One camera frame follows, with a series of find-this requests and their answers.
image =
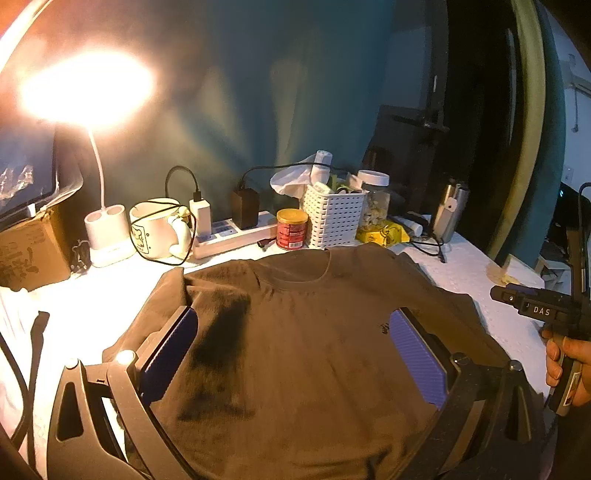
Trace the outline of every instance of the blue clamp pad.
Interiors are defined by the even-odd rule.
[[[396,310],[390,316],[390,337],[423,399],[441,410],[447,400],[447,374],[423,338],[425,335],[419,333],[404,311]]]
[[[177,316],[168,333],[160,339],[154,354],[141,371],[141,399],[145,405],[160,400],[170,385],[175,372],[197,336],[197,313],[185,307]]]

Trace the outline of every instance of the green curtain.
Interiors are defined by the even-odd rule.
[[[23,75],[84,48],[138,57],[154,72],[154,95],[133,118],[95,132],[107,202],[162,196],[166,172],[182,164],[214,218],[227,218],[230,191],[254,165],[322,149],[339,166],[359,167],[393,9],[394,0],[59,0],[25,35],[0,86],[13,80],[17,91]],[[79,197],[93,202],[90,211],[98,176],[83,131],[76,148],[87,161]],[[268,187],[269,177],[254,175],[254,184]],[[173,196],[188,202],[192,191],[190,178],[175,175]]]

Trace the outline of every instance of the white tablecloth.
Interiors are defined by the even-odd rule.
[[[438,286],[469,294],[488,332],[509,356],[522,362],[534,389],[547,395],[545,353],[537,333],[539,326],[534,320],[518,315],[512,307],[491,300],[489,292],[495,284],[494,279],[499,277],[499,268],[485,254],[457,233],[444,247],[446,264],[409,245],[397,245],[393,250],[408,253]],[[249,245],[212,257],[187,270],[282,252],[276,245],[269,247],[267,252]],[[134,255],[109,267],[91,268],[82,277],[47,285],[31,293],[38,309],[50,313],[34,407],[37,465],[44,477],[47,429],[63,365],[72,357],[79,358],[86,365],[100,363],[102,351],[124,333],[167,269],[169,267]]]

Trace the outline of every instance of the desk lamp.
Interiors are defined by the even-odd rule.
[[[28,79],[22,104],[31,114],[83,127],[90,138],[100,178],[100,210],[86,215],[90,259],[104,267],[135,249],[123,205],[105,205],[105,178],[93,131],[120,124],[152,92],[151,73],[137,60],[113,51],[87,51]]]

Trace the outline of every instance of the black charger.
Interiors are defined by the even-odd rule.
[[[240,230],[258,224],[259,195],[253,189],[238,189],[230,194],[232,221]]]
[[[258,224],[259,194],[256,190],[247,189],[246,175],[253,170],[276,170],[278,168],[296,167],[302,165],[318,165],[328,167],[330,171],[348,171],[344,168],[336,168],[320,162],[288,163],[287,165],[259,165],[249,168],[238,182],[238,187],[230,194],[230,206],[232,207],[232,221],[240,230],[252,228]]]

